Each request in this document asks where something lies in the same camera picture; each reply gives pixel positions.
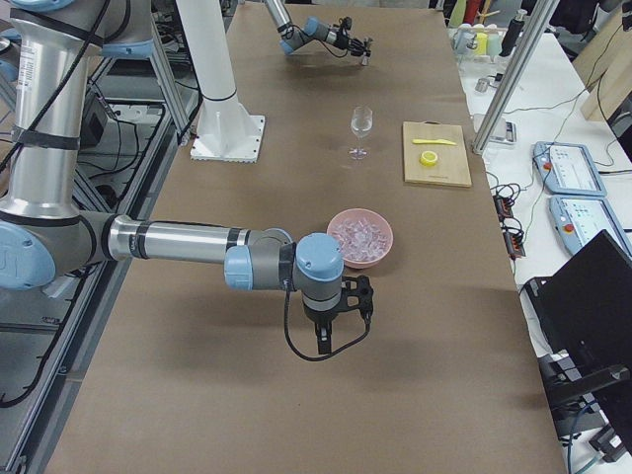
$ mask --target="wine glass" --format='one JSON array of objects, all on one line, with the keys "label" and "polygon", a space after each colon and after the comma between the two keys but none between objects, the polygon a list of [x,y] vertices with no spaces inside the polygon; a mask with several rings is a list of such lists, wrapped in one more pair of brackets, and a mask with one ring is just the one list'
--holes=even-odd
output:
[{"label": "wine glass", "polygon": [[367,155],[367,151],[361,147],[361,140],[368,135],[372,126],[373,111],[367,106],[356,107],[352,115],[352,132],[357,137],[357,147],[349,152],[355,160],[361,160]]}]

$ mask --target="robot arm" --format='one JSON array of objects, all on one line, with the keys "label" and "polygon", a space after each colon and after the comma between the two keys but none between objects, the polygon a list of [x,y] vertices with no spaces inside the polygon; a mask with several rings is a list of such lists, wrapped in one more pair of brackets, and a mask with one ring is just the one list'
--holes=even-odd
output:
[{"label": "robot arm", "polygon": [[[336,354],[349,346],[332,353],[332,321],[341,312],[359,310],[366,335],[372,289],[366,277],[342,275],[342,255],[333,237],[311,234],[294,244],[277,229],[135,221],[125,215],[79,211],[72,203],[72,183],[87,61],[99,53],[150,54],[149,0],[13,3],[22,7],[12,10],[12,20],[23,47],[15,144],[3,160],[6,166],[12,158],[9,192],[0,199],[0,287],[44,286],[67,272],[106,260],[223,264],[231,287],[281,289],[286,294],[300,290],[305,313],[315,325],[319,354]],[[221,21],[214,26],[223,30]],[[286,337],[299,354],[287,330]]]},{"label": "robot arm", "polygon": [[266,0],[266,7],[280,34],[279,43],[285,54],[292,54],[312,40],[318,40],[337,49],[348,51],[351,56],[360,56],[363,65],[368,63],[372,39],[361,41],[350,37],[349,31],[352,28],[350,17],[344,17],[339,25],[333,26],[321,22],[316,17],[309,17],[305,27],[300,29],[292,22],[282,0]]}]

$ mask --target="black monitor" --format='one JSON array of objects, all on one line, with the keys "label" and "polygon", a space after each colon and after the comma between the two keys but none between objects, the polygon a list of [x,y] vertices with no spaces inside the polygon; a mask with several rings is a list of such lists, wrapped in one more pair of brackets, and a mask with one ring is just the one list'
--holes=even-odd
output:
[{"label": "black monitor", "polygon": [[[546,280],[537,299],[551,349],[566,349],[582,376],[616,364],[632,370],[632,261],[607,232]],[[632,452],[632,381],[593,395]]]}]

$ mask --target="bottle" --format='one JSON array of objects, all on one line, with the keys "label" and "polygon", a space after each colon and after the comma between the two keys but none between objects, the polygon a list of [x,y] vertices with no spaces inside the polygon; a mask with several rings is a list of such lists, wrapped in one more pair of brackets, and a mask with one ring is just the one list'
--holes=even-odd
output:
[{"label": "bottle", "polygon": [[474,36],[474,34],[470,31],[471,28],[472,27],[470,25],[466,24],[458,27],[454,37],[452,37],[452,49],[454,49],[454,54],[465,54],[467,43],[471,41]]},{"label": "bottle", "polygon": [[489,29],[487,33],[487,55],[494,61],[501,51],[501,37],[495,29]]},{"label": "bottle", "polygon": [[487,34],[485,33],[477,33],[476,34],[476,42],[477,46],[474,50],[474,54],[477,56],[482,56],[487,53]]},{"label": "bottle", "polygon": [[526,17],[526,10],[520,9],[515,14],[515,18],[510,21],[510,25],[507,28],[505,37],[503,38],[503,45],[500,54],[501,57],[507,57],[512,54],[515,42],[520,36],[520,32],[524,26],[524,17]]},{"label": "bottle", "polygon": [[458,28],[458,26],[463,23],[463,17],[465,16],[465,4],[466,0],[456,0],[456,5],[454,5],[454,8],[452,9],[450,21],[447,24],[449,28]]}]

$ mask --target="wooden cutting board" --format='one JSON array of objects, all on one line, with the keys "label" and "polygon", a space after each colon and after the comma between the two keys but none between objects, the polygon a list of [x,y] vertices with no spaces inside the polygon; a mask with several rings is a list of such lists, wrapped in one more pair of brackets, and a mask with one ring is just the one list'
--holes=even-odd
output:
[{"label": "wooden cutting board", "polygon": [[[404,136],[404,181],[469,188],[472,186],[467,152],[460,125],[444,125],[405,121]],[[415,145],[413,138],[443,138],[456,145]],[[422,152],[430,150],[438,155],[434,166],[424,166],[419,159]]]}]

